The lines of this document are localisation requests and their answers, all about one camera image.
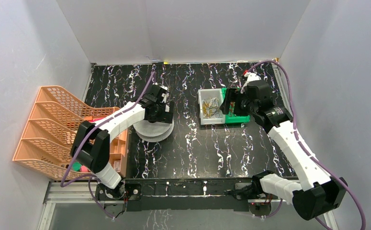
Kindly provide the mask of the white perforated cable spool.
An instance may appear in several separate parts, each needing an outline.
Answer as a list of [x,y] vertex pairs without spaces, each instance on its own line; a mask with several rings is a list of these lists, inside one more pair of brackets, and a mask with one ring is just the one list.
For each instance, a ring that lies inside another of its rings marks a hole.
[[165,140],[173,131],[174,121],[170,112],[146,110],[145,118],[133,125],[137,135],[146,142]]

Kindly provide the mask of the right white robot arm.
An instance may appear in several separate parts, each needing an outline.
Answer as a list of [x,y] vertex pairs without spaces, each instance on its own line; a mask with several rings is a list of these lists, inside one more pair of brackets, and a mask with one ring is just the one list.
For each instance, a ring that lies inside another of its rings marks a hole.
[[346,182],[342,177],[334,178],[312,159],[314,155],[303,150],[304,144],[297,140],[293,129],[293,117],[283,105],[276,105],[270,86],[263,80],[250,81],[242,89],[226,90],[220,106],[228,114],[234,106],[235,115],[249,115],[276,142],[293,167],[298,181],[285,179],[272,171],[252,176],[251,185],[236,188],[228,194],[248,194],[265,198],[268,194],[291,203],[304,220],[311,220],[338,208],[346,194]]

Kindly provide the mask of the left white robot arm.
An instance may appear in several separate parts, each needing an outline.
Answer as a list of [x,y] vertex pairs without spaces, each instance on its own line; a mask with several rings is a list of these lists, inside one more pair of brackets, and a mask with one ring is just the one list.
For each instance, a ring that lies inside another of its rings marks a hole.
[[107,194],[120,199],[125,194],[122,176],[110,163],[111,143],[134,127],[146,142],[160,142],[173,131],[174,103],[167,101],[168,88],[152,84],[143,95],[96,122],[83,121],[76,132],[71,157],[84,165],[107,187]]

